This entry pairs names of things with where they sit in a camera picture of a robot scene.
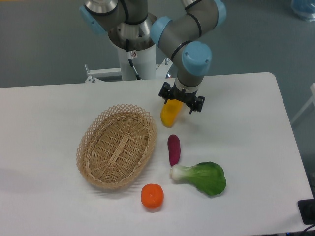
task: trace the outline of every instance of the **wicker basket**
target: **wicker basket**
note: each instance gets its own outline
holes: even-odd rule
[[[141,107],[117,105],[102,112],[83,136],[77,166],[101,188],[131,183],[151,157],[157,139],[153,117]]]

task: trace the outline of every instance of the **orange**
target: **orange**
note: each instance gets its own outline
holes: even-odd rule
[[[149,183],[142,188],[141,202],[146,208],[158,208],[162,205],[163,200],[163,189],[158,184]]]
[[[181,101],[176,99],[168,100],[161,111],[161,121],[163,125],[168,128],[172,127],[182,107],[183,103]]]

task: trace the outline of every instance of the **cable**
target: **cable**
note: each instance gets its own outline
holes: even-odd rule
[[[303,230],[301,233],[300,233],[300,236],[304,236],[304,234],[306,233],[307,230],[309,230],[310,228],[313,228],[315,227],[315,224],[311,225],[311,226],[308,226],[305,230]]]
[[[126,39],[126,52],[127,52],[127,53],[130,52],[130,50],[129,50],[129,40],[128,40],[128,39]],[[141,80],[141,77],[140,77],[140,75],[138,74],[138,72],[137,72],[137,70],[136,70],[136,67],[134,67],[134,65],[133,65],[132,59],[131,59],[131,58],[128,59],[128,62],[129,62],[129,65],[132,67],[133,72],[134,72],[134,74],[135,74],[137,80]]]

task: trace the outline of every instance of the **purple sweet potato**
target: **purple sweet potato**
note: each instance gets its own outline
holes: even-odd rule
[[[169,151],[169,163],[171,166],[174,166],[179,162],[181,156],[181,142],[175,134],[172,134],[168,137],[167,145]]]

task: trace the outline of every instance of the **gray floor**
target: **gray floor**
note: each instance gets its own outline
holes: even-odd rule
[[[82,83],[86,63],[90,69],[119,67],[108,37],[93,35],[81,19],[83,2],[0,2],[0,88]],[[209,75],[273,73],[292,118],[315,83],[315,22],[294,15],[290,0],[223,2],[226,22],[200,39],[213,51]],[[180,0],[149,0],[149,11],[173,19],[185,13]],[[157,62],[163,58],[158,51]],[[315,112],[294,134],[306,171],[315,172]]]

